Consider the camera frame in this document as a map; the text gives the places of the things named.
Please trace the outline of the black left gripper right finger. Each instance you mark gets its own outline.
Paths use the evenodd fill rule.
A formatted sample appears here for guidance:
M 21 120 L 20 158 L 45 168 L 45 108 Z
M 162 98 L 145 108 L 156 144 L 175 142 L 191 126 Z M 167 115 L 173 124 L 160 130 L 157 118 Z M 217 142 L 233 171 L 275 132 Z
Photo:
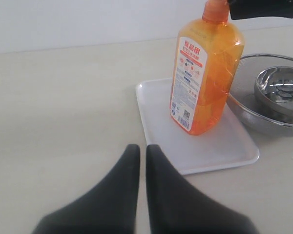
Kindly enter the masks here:
M 146 148 L 146 193 L 153 234 L 255 234 L 249 217 L 211 199 L 173 167 L 158 145 Z

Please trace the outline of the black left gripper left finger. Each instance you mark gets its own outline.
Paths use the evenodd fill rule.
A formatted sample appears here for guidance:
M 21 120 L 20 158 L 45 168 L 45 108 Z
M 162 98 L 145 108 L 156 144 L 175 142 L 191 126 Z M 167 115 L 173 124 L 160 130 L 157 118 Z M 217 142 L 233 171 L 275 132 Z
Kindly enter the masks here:
M 133 234 L 140 148 L 129 144 L 110 172 L 86 194 L 41 219 L 35 234 Z

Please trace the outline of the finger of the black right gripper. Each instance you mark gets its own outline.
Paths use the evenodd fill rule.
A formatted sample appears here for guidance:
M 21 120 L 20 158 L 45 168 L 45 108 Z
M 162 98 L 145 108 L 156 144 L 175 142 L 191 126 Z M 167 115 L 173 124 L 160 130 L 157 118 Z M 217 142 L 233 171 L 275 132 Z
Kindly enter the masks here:
M 228 0 L 232 20 L 263 17 L 293 19 L 293 0 Z

